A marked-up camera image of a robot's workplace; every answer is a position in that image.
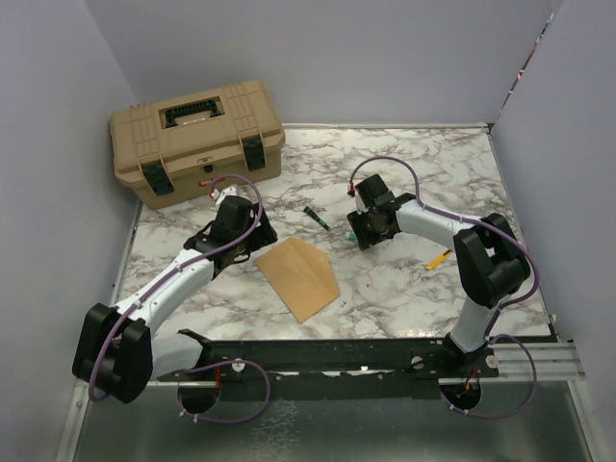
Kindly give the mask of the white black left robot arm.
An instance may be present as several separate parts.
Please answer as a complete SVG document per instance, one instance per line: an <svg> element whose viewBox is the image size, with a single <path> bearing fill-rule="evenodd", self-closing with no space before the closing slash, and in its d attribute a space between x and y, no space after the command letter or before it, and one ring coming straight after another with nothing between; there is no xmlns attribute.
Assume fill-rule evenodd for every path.
<svg viewBox="0 0 616 462"><path fill-rule="evenodd" d="M88 383L90 399L135 400L147 383L173 372L206 377L213 357L203 337L183 330L162 340L155 335L188 298L226 268L277 240L261 200L228 195L213 221L184 243L154 279L113 306L93 305L86 313L72 365Z"/></svg>

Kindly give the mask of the green black glue pen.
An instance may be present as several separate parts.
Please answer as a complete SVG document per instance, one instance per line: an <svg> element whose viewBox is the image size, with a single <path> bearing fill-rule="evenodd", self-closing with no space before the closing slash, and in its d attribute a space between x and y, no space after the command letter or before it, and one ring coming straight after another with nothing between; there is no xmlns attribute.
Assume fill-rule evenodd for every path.
<svg viewBox="0 0 616 462"><path fill-rule="evenodd" d="M317 222L323 229L330 231L331 227L309 206L305 206L303 212Z"/></svg>

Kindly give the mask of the brown paper envelope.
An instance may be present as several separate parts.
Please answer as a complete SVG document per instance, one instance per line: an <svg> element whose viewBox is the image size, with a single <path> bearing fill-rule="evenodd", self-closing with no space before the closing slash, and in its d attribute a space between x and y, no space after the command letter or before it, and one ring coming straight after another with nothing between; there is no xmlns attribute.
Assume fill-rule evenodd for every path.
<svg viewBox="0 0 616 462"><path fill-rule="evenodd" d="M326 253L296 237L259 256L256 265L300 323L340 296Z"/></svg>

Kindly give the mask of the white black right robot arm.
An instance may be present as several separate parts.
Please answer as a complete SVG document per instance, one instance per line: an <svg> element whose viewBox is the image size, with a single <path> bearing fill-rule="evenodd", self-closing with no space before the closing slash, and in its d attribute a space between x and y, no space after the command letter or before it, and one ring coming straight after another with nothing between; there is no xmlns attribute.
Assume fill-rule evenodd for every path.
<svg viewBox="0 0 616 462"><path fill-rule="evenodd" d="M458 321L445 337L442 364L451 375L465 375L487 347L497 311L530 277L530 264L509 222L500 214L476 218L438 210L409 192L396 196L378 174L351 184L348 195L355 199L356 210L347 220L360 249L402 233L420 236L455 254L466 298Z"/></svg>

